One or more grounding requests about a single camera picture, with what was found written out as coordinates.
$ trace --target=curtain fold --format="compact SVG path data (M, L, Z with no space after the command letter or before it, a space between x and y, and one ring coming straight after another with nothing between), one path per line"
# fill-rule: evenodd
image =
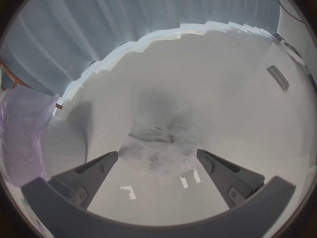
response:
M0 56L33 89L62 96L92 61L150 31L216 21L276 33L279 11L276 0L30 0Z

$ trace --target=crumpled plastic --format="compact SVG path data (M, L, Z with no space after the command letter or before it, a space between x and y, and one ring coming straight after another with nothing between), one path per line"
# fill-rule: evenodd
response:
M9 182L21 187L46 179L41 142L59 99L25 86L10 90L0 106L0 157Z
M153 176L161 185L193 170L197 163L199 134L195 128L173 123L169 128L135 122L118 151L134 170Z

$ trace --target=translucent purple bag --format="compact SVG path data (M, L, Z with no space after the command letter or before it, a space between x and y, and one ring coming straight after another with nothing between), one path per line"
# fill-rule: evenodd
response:
M21 187L36 177L46 179L41 142L59 96L18 86L0 106L0 157L9 182Z

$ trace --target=black cable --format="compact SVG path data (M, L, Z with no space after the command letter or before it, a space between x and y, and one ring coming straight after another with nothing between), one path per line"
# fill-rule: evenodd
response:
M299 22L302 22L302 23L303 23L303 21L302 21L301 19L296 18L295 16L293 16L292 14L290 14L290 13L284 8L284 6L281 4L280 0L277 0L277 2L280 4L280 6L282 7L282 9L283 9L288 15L290 15L292 18L298 20Z

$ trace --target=plastic wrapper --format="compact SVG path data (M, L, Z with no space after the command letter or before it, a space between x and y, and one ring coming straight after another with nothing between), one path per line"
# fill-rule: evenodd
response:
M198 132L194 128L173 123L167 129L135 122L118 156L133 169L165 185L173 177L195 168L199 148Z
M46 179L41 142L58 99L25 86L10 90L2 99L0 157L12 185Z

